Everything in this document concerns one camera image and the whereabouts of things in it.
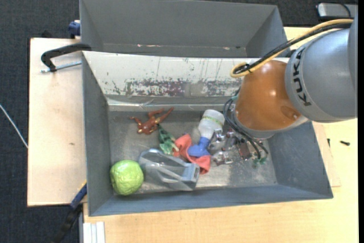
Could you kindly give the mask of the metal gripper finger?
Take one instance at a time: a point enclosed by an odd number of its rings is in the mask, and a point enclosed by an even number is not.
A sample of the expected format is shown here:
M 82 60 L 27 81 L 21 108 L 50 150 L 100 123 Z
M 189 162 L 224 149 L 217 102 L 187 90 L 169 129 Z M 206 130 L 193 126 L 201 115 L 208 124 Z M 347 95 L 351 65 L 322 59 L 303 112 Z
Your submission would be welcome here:
M 208 152 L 216 153 L 221 151 L 225 145 L 226 135 L 222 129 L 215 130 L 209 141 Z
M 232 164 L 233 160 L 229 157 L 229 153 L 226 151 L 219 151 L 213 155 L 213 162 L 216 166 L 221 166 L 224 164 Z

